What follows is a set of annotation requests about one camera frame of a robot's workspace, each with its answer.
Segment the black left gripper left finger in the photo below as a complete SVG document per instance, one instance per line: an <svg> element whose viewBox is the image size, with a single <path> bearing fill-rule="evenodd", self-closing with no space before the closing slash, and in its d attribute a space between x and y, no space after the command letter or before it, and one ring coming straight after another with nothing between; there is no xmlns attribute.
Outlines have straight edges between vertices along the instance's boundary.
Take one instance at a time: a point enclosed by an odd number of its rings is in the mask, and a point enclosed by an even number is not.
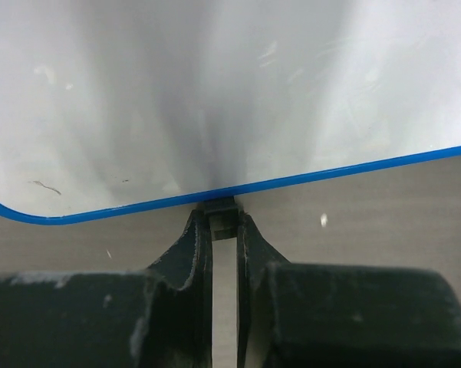
<svg viewBox="0 0 461 368"><path fill-rule="evenodd" d="M0 367L209 367L212 236L193 211L139 271L0 274Z"/></svg>

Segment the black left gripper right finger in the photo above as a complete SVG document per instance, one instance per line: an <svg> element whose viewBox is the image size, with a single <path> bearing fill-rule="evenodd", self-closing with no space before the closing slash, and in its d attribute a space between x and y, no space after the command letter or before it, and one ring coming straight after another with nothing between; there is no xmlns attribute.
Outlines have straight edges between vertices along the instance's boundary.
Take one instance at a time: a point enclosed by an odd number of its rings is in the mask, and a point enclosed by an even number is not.
<svg viewBox="0 0 461 368"><path fill-rule="evenodd" d="M240 367L461 367L461 304L440 274L290 262L239 217Z"/></svg>

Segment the blue framed whiteboard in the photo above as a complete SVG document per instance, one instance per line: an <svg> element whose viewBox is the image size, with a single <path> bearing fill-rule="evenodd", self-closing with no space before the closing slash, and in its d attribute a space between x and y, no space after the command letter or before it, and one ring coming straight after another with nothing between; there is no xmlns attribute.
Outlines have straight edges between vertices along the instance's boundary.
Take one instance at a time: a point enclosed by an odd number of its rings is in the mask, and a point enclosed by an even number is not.
<svg viewBox="0 0 461 368"><path fill-rule="evenodd" d="M0 1L0 216L461 155L461 1Z"/></svg>

